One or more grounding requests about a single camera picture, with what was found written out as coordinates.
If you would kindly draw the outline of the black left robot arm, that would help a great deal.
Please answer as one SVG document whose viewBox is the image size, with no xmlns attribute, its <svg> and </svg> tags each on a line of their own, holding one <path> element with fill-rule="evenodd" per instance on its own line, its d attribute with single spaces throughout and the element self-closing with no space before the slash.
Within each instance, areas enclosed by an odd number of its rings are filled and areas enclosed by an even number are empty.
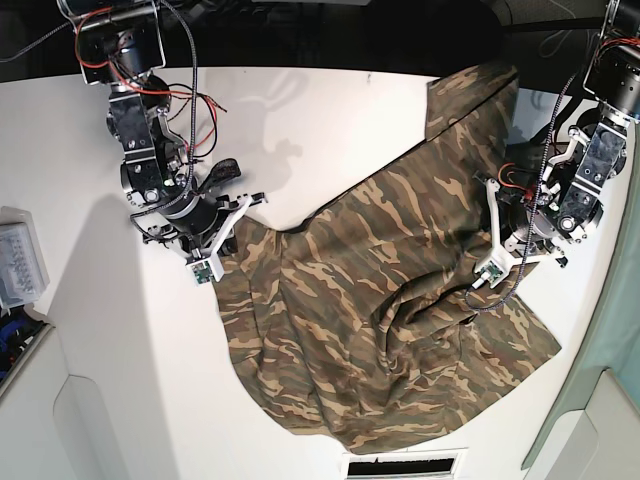
<svg viewBox="0 0 640 480">
<path fill-rule="evenodd" d="M 566 246 L 597 228 L 603 187 L 623 169 L 627 132 L 639 120 L 638 2 L 609 2 L 580 78 L 597 105 L 569 127 L 567 142 L 557 140 L 556 119 L 540 158 L 530 166 L 507 163 L 484 181 L 491 248 L 475 267 L 484 277 L 546 258 L 565 264 Z"/>
</svg>

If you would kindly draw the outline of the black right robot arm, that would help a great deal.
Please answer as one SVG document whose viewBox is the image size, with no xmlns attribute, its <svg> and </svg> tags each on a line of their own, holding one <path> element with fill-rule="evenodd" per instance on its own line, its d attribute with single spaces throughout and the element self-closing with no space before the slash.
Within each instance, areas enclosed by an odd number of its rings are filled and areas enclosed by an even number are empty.
<svg viewBox="0 0 640 480">
<path fill-rule="evenodd" d="M 61 1 L 61 14 L 74 30 L 74 53 L 88 85 L 111 89 L 107 127 L 124 153 L 122 189 L 135 207 L 129 217 L 144 243 L 175 246 L 188 260 L 218 248 L 234 254 L 238 242 L 232 214 L 242 204 L 212 194 L 241 174 L 234 159 L 216 163 L 204 179 L 196 176 L 199 153 L 198 100 L 211 115 L 217 103 L 197 88 L 168 84 L 156 75 L 166 64 L 162 16 L 169 14 L 186 33 L 197 55 L 187 17 L 169 1 Z"/>
</svg>

